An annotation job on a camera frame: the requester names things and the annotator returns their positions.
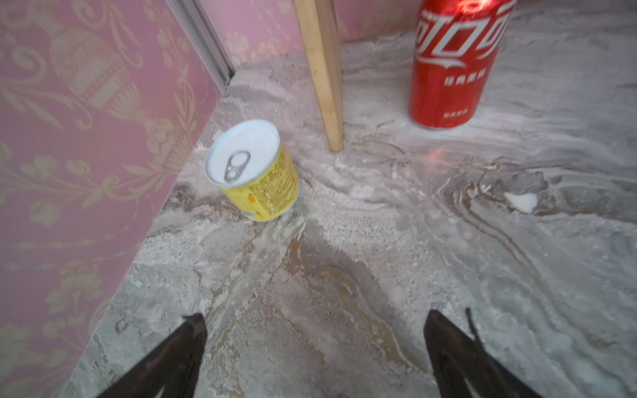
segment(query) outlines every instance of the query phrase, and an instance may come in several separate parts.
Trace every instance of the yellow can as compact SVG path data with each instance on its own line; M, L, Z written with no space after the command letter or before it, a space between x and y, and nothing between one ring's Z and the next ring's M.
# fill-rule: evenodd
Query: yellow can
M276 126L249 120L223 133L208 151L206 175L253 221L270 221L299 195L299 175Z

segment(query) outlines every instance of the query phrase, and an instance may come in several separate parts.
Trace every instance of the coca-cola can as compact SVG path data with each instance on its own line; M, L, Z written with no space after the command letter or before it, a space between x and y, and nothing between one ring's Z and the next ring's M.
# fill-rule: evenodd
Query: coca-cola can
M476 112L517 0L423 0L409 113L449 129Z

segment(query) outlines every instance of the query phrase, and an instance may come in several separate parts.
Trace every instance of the pink wallpaper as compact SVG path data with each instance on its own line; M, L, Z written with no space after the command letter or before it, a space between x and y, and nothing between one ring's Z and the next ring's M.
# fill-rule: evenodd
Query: pink wallpaper
M68 378L220 98L163 0L0 4L0 395Z
M235 65L302 49L292 0L201 0ZM420 0L334 0L343 41L415 26Z

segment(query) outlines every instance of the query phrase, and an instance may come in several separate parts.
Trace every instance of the can lid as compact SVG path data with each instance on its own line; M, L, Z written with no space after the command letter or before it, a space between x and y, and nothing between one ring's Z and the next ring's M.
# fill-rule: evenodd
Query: can lid
M206 176L222 188L245 185L272 164L279 149L276 126L248 120L223 133L208 150Z

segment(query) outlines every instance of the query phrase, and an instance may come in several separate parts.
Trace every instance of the wooden stick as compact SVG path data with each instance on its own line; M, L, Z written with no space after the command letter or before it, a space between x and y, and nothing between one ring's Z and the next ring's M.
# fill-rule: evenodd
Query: wooden stick
M343 150L343 79L333 0L294 0L329 148Z

